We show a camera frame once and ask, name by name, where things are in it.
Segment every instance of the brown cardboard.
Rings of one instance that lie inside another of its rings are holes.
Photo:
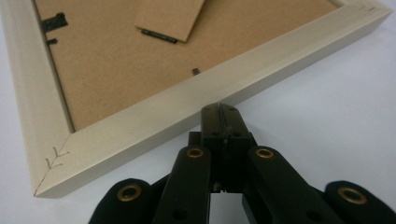
[[[135,25],[187,42],[205,0],[144,0]]]
[[[336,9],[328,0],[206,1],[187,44],[141,35],[142,0],[35,0],[42,19],[63,12],[68,26],[47,33],[76,130],[136,104]]]

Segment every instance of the light wood frame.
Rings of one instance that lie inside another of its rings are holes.
[[[371,33],[391,10],[333,0],[334,12],[73,133],[31,0],[0,2],[34,195],[57,198]]]

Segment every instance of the wooden frame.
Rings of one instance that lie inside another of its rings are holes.
[[[371,33],[391,10],[333,0],[334,12],[73,133],[32,1],[1,1],[34,195],[56,198]]]

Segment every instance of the black clip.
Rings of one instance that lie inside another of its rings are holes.
[[[143,29],[143,30],[142,30],[142,34],[143,34],[143,35],[151,35],[151,36],[153,36],[153,37],[159,38],[159,39],[164,40],[164,41],[171,42],[171,43],[173,43],[173,44],[176,44],[176,43],[177,43],[177,40],[176,40],[176,39],[174,39],[174,38],[172,38],[172,37],[170,37],[170,36],[167,36],[167,35],[162,35],[162,34],[156,33],[156,32],[154,32],[154,31],[150,31],[150,30],[145,30],[145,29]]]
[[[54,44],[57,44],[58,43],[58,39],[57,38],[54,38],[54,39],[51,39],[51,40],[47,40],[47,44],[48,45],[54,45]]]
[[[192,69],[192,74],[193,74],[193,75],[196,76],[196,75],[199,75],[200,73],[201,73],[201,71],[199,70],[199,68],[193,68],[193,69]]]
[[[41,22],[41,26],[43,27],[44,33],[56,30],[66,25],[68,25],[68,23],[66,21],[66,17],[62,12],[56,14],[55,17],[43,20]]]

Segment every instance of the white surface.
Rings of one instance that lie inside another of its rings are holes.
[[[383,2],[396,8],[392,0]],[[170,171],[187,133],[61,199],[34,198],[0,30],[0,223],[86,223],[118,181],[133,177],[153,183]],[[392,14],[373,34],[237,108],[259,144],[279,150],[314,187],[349,180],[396,210],[395,99]],[[248,223],[240,199],[223,196],[212,196],[210,223]]]

